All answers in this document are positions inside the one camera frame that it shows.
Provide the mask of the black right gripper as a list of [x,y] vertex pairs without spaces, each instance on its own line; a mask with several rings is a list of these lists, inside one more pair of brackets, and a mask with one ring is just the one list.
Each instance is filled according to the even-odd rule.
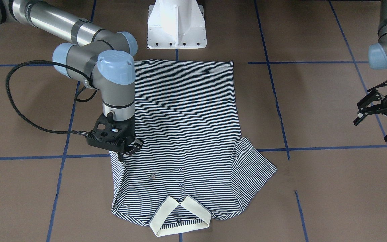
[[138,152],[144,141],[135,136],[135,116],[124,120],[113,120],[102,113],[94,128],[86,136],[86,142],[92,147],[116,152],[117,161],[124,163],[124,154],[133,155]]

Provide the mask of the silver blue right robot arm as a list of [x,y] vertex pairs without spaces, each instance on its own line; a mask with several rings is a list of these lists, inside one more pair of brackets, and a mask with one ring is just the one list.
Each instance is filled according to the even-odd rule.
[[[28,61],[13,67],[5,81],[9,101],[16,113],[35,128],[55,134],[84,136],[86,142],[108,150],[118,162],[143,146],[135,134],[135,61],[138,43],[129,32],[113,33],[42,0],[0,0],[0,24],[22,23],[49,32],[63,40],[52,61]],[[48,130],[20,112],[11,95],[10,80],[15,71],[32,64],[50,64],[68,78],[80,81],[84,89],[101,92],[103,113],[91,131]]]

